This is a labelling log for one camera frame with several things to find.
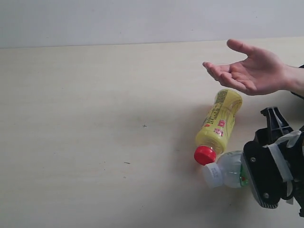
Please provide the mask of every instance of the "wooden table surface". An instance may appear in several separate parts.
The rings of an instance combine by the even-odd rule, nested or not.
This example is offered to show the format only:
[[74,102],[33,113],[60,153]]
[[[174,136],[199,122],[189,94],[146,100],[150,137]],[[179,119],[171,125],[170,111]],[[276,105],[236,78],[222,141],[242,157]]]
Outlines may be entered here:
[[[304,64],[304,38],[248,42]],[[0,227],[303,227],[297,204],[208,189],[193,159],[222,88],[201,63],[243,58],[225,41],[1,49]],[[228,151],[266,127],[268,106],[304,124],[289,92],[242,96]]]

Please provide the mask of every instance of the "bottle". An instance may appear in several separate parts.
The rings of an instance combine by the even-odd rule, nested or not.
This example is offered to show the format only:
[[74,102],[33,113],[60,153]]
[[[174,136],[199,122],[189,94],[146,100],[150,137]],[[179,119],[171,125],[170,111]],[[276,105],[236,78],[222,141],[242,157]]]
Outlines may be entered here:
[[241,188],[248,184],[241,162],[242,153],[242,151],[227,152],[220,156],[217,163],[203,166],[203,175],[209,188],[221,185]]
[[235,114],[241,108],[242,102],[242,97],[233,90],[223,89],[218,92],[214,105],[195,138],[197,149],[194,159],[199,164],[212,163],[217,155],[225,151],[234,126]]

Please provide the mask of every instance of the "yellow plastic bottle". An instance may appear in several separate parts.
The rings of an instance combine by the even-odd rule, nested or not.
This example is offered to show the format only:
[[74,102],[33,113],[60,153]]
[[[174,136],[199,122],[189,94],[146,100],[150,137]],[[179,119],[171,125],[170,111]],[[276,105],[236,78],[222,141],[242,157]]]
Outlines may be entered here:
[[241,108],[242,97],[230,89],[218,92],[212,109],[209,111],[202,129],[197,133],[197,149],[194,159],[201,165],[215,161],[227,146],[235,123],[235,114]]

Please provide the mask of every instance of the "open palm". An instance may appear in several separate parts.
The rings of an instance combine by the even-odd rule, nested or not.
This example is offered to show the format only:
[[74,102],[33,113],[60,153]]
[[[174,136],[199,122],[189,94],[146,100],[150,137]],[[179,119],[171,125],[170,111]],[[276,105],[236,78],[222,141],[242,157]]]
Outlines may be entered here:
[[247,95],[265,95],[285,86],[285,64],[274,53],[230,39],[227,46],[247,55],[243,61],[229,65],[204,62],[208,73],[222,86]]

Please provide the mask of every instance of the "forearm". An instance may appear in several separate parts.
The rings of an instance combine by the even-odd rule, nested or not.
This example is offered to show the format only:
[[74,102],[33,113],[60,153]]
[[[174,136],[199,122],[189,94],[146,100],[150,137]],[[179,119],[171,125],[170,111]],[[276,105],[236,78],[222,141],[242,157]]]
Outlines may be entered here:
[[285,90],[304,96],[304,68],[286,66]]

